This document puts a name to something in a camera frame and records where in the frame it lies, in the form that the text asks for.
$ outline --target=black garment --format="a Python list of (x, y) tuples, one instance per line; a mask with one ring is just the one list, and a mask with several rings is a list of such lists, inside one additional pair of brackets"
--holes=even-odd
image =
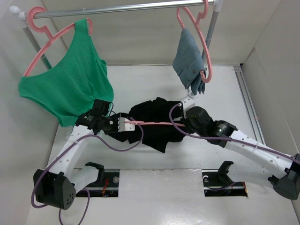
[[(170, 122), (170, 109), (178, 103), (180, 102), (166, 101), (165, 99), (158, 97), (154, 101), (147, 101), (135, 105), (131, 108), (129, 114), (122, 113), (121, 116), (127, 118), (132, 117), (136, 121), (144, 122)], [(172, 117), (177, 118), (181, 116), (183, 116), (182, 107), (176, 107), (173, 110)], [(185, 136), (176, 130), (175, 127), (170, 125), (145, 125), (142, 126), (142, 128), (144, 130), (142, 143), (162, 153), (165, 153), (168, 142), (181, 142)], [(108, 135), (121, 142), (128, 140), (129, 143), (134, 143), (141, 139), (142, 133), (140, 129), (136, 127), (135, 131), (112, 133)]]

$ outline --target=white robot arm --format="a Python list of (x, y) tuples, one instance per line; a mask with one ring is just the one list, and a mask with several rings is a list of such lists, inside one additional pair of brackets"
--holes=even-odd
[(184, 113), (181, 121), (185, 124), (189, 134), (197, 133), (201, 137), (208, 137), (209, 143), (235, 151), (261, 165), (260, 167), (248, 167), (225, 161), (218, 169), (222, 180), (264, 185), (273, 188), (285, 198), (291, 200), (298, 198), (300, 192), (299, 154), (294, 157), (283, 154), (253, 140), (226, 121), (214, 121), (206, 110), (195, 106), (190, 97), (184, 98), (181, 102)]
[[(273, 189), (285, 198), (295, 200), (300, 192), (300, 155), (294, 158), (282, 154), (253, 140), (242, 133), (234, 125), (223, 121), (213, 121), (208, 113), (201, 107), (195, 106), (189, 97), (183, 99), (183, 118), (188, 134), (197, 133), (199, 136), (208, 137), (208, 142), (219, 145), (222, 148), (235, 151), (261, 165), (261, 167), (247, 167), (231, 161), (225, 161), (218, 169), (217, 175), (228, 182), (252, 182), (259, 185), (273, 187)], [(129, 121), (121, 116), (106, 117), (109, 103), (95, 100), (93, 109), (82, 114), (74, 126), (73, 132), (67, 143), (57, 157), (61, 156), (71, 145), (74, 145), (59, 161), (52, 165), (49, 171), (40, 179), (43, 170), (37, 170), (34, 174), (34, 183), (37, 187), (36, 200), (46, 205), (60, 209), (68, 209), (73, 203), (77, 192), (88, 184), (104, 179), (104, 167), (89, 162), (79, 172), (72, 174), (73, 168), (85, 149), (88, 139), (84, 137), (96, 135), (100, 130), (105, 133), (134, 131), (135, 125), (125, 123)], [(247, 144), (234, 142), (233, 139)], [(259, 149), (267, 148), (272, 152)]]
[(59, 156), (69, 149), (61, 158), (48, 164), (46, 170), (37, 170), (33, 176), (34, 184), (38, 182), (41, 175), (46, 172), (37, 184), (35, 191), (36, 200), (46, 205), (67, 210), (75, 198), (76, 193), (88, 184), (98, 181), (103, 182), (105, 178), (104, 166), (88, 162), (79, 172), (72, 174), (74, 166), (88, 144), (87, 136), (95, 136), (103, 130), (107, 133), (134, 131), (135, 125), (125, 123), (130, 121), (121, 116), (106, 117), (109, 102), (95, 100), (93, 109), (82, 114), (76, 121), (70, 138), (59, 152)]

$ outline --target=pink hanger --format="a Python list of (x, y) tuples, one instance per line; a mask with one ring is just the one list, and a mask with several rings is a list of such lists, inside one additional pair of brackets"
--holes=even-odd
[(207, 45), (205, 43), (205, 38), (204, 38), (204, 36), (203, 36), (200, 28), (199, 28), (199, 22), (200, 22), (200, 20), (204, 19), (206, 17), (207, 13), (208, 13), (208, 0), (204, 0), (204, 12), (203, 13), (202, 12), (198, 13), (197, 20), (195, 20), (192, 12), (187, 7), (178, 7), (177, 8), (177, 20), (178, 20), (181, 28), (184, 29), (185, 26), (184, 26), (184, 24), (183, 24), (183, 22), (182, 22), (182, 20), (180, 18), (180, 15), (179, 15), (180, 8), (182, 8), (187, 13), (187, 15), (189, 16), (189, 18), (191, 19), (191, 21), (192, 21), (192, 23), (193, 23), (193, 25), (194, 25), (194, 27), (195, 27), (198, 35), (199, 35), (199, 38), (201, 40), (201, 43), (202, 43), (202, 46), (203, 46), (203, 49), (204, 49), (204, 52), (205, 52), (205, 55), (206, 55), (206, 58), (207, 58), (207, 64), (208, 64), (208, 68), (209, 68), (209, 74), (208, 74), (207, 78), (204, 76), (203, 71), (200, 71), (200, 74), (201, 74), (202, 81), (204, 83), (208, 83), (211, 80), (211, 78), (212, 78), (212, 65), (211, 65), (211, 60), (210, 60), (210, 53), (208, 52), (208, 48), (207, 48)]
[[(28, 21), (28, 25), (30, 26), (31, 29), (33, 29), (36, 32), (40, 32), (40, 33), (45, 33), (47, 35), (47, 37), (49, 38), (49, 40), (47, 41), (47, 43), (38, 51), (38, 53), (36, 54), (36, 56), (34, 57), (34, 59), (32, 60), (32, 62), (30, 63), (30, 65), (28, 66), (27, 70), (24, 73), (24, 76), (29, 76), (29, 74), (32, 72), (33, 68), (35, 67), (36, 63), (39, 61), (39, 59), (42, 57), (42, 55), (47, 51), (47, 49), (58, 39), (60, 38), (62, 35), (64, 35), (65, 33), (67, 33), (68, 31), (70, 31), (71, 29), (73, 29), (75, 27), (75, 23), (63, 28), (62, 30), (60, 30), (59, 32), (57, 32), (54, 36), (52, 36), (52, 34), (50, 33), (49, 29), (47, 28), (47, 26), (42, 26), (42, 27), (37, 27), (34, 22), (33, 22), (33, 17), (36, 13), (40, 13), (40, 12), (45, 12), (46, 9), (44, 9), (41, 6), (35, 6), (33, 7), (31, 10), (29, 10), (28, 15), (27, 15), (27, 21)], [(87, 19), (90, 28), (89, 28), (89, 35), (92, 33), (93, 31), (93, 23), (90, 19)]]

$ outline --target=green shirt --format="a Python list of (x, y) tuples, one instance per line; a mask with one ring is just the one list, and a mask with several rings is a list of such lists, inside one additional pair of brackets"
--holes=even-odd
[(99, 58), (86, 19), (75, 23), (75, 34), (64, 58), (36, 76), (23, 76), (19, 94), (48, 110), (63, 127), (93, 107), (95, 99), (113, 101), (106, 62)]

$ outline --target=white panel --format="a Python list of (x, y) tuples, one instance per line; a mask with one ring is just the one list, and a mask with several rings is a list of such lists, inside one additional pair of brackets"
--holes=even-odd
[[(266, 143), (288, 154), (300, 146), (298, 0), (282, 0), (243, 66)], [(294, 201), (300, 218), (300, 200)]]
[[(18, 22), (8, 7), (17, 5), (28, 10), (40, 5), (40, 0), (0, 1), (0, 224), (25, 224), (33, 188), (33, 174), (46, 165), (52, 147), (57, 120), (36, 103), (20, 98), (18, 83), (30, 61), (36, 55)], [(38, 21), (55, 27), (51, 20)], [(37, 34), (40, 44), (45, 35)], [(51, 63), (57, 63), (66, 49), (57, 41), (46, 55)], [(33, 72), (46, 71), (39, 62)]]
[[(49, 11), (160, 1), (168, 0), (43, 0)], [(243, 63), (279, 3), (280, 0), (224, 0), (210, 45), (212, 62)], [(194, 15), (197, 15), (203, 7), (190, 9)], [(207, 18), (200, 22), (204, 36), (209, 27), (211, 14), (212, 7)], [(108, 13), (88, 17), (94, 24), (92, 39), (95, 47), (100, 57), (110, 65), (170, 64), (175, 57), (181, 32), (175, 8)], [(60, 17), (53, 20), (58, 29), (62, 29), (80, 18), (83, 16)], [(197, 37), (192, 23), (184, 13), (182, 19), (194, 37)], [(72, 34), (64, 36), (67, 45), (70, 44), (71, 39)], [(196, 40), (198, 46), (201, 46), (199, 38)]]
[(255, 48), (274, 97), (285, 113), (300, 147), (300, 4), (284, 0), (272, 16)]
[[(291, 201), (246, 184), (246, 197), (204, 197), (200, 170), (122, 170), (118, 198), (92, 198), (82, 225), (296, 225)], [(78, 224), (86, 198), (62, 212)], [(59, 225), (58, 209), (31, 208), (26, 225)]]
[[(196, 105), (205, 108), (214, 120), (226, 120), (253, 138), (233, 67), (213, 67), (213, 71), (214, 77)], [(115, 92), (115, 112), (127, 113), (134, 105), (156, 97), (180, 101), (187, 94), (171, 66), (112, 66), (108, 67), (108, 77)], [(57, 156), (71, 130), (72, 127), (59, 126), (50, 161)], [(127, 142), (102, 136), (115, 148), (130, 146)], [(250, 160), (235, 152), (190, 137), (180, 143), (168, 143), (165, 154), (142, 144), (128, 152), (115, 152), (91, 138), (75, 167), (82, 168), (91, 161), (106, 169), (219, 168), (224, 160), (251, 165)]]

